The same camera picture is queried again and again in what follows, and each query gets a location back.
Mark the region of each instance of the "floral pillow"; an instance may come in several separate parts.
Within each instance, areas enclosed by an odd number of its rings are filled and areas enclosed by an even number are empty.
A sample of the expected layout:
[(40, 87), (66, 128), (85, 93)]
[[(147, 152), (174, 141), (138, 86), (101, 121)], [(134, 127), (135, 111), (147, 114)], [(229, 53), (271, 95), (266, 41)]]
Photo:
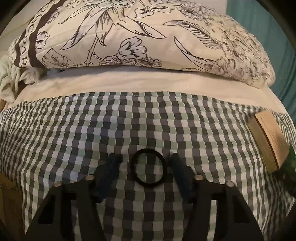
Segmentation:
[(252, 34), (189, 0), (53, 0), (9, 55), (19, 67), (135, 65), (208, 72), (257, 88), (275, 81)]

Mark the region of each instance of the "curtain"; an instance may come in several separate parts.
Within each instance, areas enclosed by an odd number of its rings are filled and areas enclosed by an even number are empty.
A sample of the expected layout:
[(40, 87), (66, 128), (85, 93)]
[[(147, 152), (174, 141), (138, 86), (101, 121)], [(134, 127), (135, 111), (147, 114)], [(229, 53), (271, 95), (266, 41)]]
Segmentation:
[(296, 122), (296, 52), (285, 33), (256, 0), (228, 0), (226, 13), (262, 43), (276, 73), (271, 89)]

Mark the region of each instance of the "metal rivet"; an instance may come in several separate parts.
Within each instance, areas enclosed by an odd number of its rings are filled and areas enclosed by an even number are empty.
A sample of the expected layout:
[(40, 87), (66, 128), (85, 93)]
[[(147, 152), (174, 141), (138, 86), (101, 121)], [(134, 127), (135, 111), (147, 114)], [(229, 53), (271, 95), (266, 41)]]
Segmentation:
[(197, 174), (194, 176), (194, 179), (198, 180), (198, 181), (202, 181), (204, 179), (204, 177), (202, 175)]
[(232, 181), (227, 181), (225, 184), (226, 184), (226, 186), (228, 186), (230, 188), (233, 188), (235, 186)]
[(57, 181), (54, 183), (55, 187), (60, 187), (61, 185), (63, 185), (63, 183), (61, 181)]
[(91, 181), (91, 180), (93, 180), (94, 179), (94, 175), (87, 175), (86, 177), (85, 177), (85, 180), (87, 180), (87, 181)]

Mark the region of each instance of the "crumpled cloth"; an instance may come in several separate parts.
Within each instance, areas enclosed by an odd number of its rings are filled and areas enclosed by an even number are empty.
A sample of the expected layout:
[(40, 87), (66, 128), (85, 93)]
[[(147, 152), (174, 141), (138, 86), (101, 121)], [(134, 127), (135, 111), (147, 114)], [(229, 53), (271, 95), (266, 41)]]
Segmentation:
[(40, 68), (19, 68), (4, 55), (0, 59), (0, 99), (13, 103), (17, 97), (18, 84), (24, 81), (25, 84), (38, 82), (43, 69)]

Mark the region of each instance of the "black and white checkered blanket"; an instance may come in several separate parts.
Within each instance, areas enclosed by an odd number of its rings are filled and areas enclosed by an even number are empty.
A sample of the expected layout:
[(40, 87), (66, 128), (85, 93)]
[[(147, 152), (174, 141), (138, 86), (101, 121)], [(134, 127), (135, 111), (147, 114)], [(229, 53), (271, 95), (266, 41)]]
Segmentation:
[[(266, 172), (246, 125), (248, 116), (262, 109), (175, 92), (83, 93), (23, 102), (0, 113), (0, 171), (23, 191), (27, 229), (55, 181), (80, 180), (109, 153), (120, 153), (119, 179), (97, 205), (107, 240), (181, 240), (191, 206), (182, 201), (172, 174), (164, 184), (145, 189), (132, 181), (127, 165), (139, 149), (163, 156), (178, 152), (209, 181), (235, 182), (269, 239), (294, 198)], [(296, 150), (290, 117), (273, 114)], [(137, 165), (143, 180), (156, 180), (161, 172), (161, 164), (151, 159)], [(213, 239), (215, 209), (213, 202), (208, 240)]]

